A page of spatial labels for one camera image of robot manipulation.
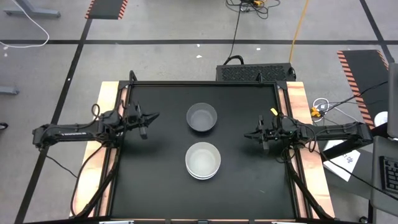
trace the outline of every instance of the gray floor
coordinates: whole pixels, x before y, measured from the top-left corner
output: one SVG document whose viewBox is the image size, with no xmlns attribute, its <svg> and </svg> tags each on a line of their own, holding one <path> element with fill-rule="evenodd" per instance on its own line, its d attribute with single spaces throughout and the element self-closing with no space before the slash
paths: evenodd
<svg viewBox="0 0 398 224">
<path fill-rule="evenodd" d="M 90 0 L 31 0 L 35 6 L 61 11 L 60 19 L 36 19 L 52 40 L 78 40 Z M 242 14 L 237 39 L 292 39 L 304 0 L 284 0 L 270 9 L 268 20 Z M 398 39 L 394 0 L 367 1 L 386 40 Z M 12 6 L 0 0 L 0 8 Z M 89 40 L 232 39 L 237 13 L 223 0 L 130 1 L 121 21 L 93 21 Z M 40 29 L 24 17 L 0 13 L 0 40 L 44 39 Z M 358 0 L 310 1 L 298 39 L 377 40 Z M 398 46 L 388 46 L 398 58 Z M 215 68 L 229 54 L 229 44 L 197 45 L 85 45 L 59 123 L 84 123 L 92 118 L 102 81 L 126 80 L 133 69 L 140 80 L 214 80 Z M 308 102 L 318 97 L 340 101 L 352 95 L 337 50 L 378 49 L 378 45 L 297 45 L 293 66 L 305 83 Z M 286 62 L 289 45 L 239 44 L 234 54 L 246 63 Z M 46 45 L 32 49 L 0 49 L 0 84 L 16 85 L 17 96 L 0 95 L 0 117 L 10 127 L 0 133 L 0 223 L 14 221 L 30 179 L 37 150 L 31 130 L 49 123 L 70 68 L 76 45 Z M 361 119 L 355 105 L 341 109 Z M 328 113 L 338 123 L 351 120 L 338 111 Z M 50 156 L 78 172 L 85 143 L 63 143 Z M 46 161 L 26 222 L 67 218 L 75 179 L 52 161 Z M 356 221 L 367 214 L 367 201 L 330 186 L 338 218 Z M 379 223 L 398 219 L 379 212 Z"/>
</svg>

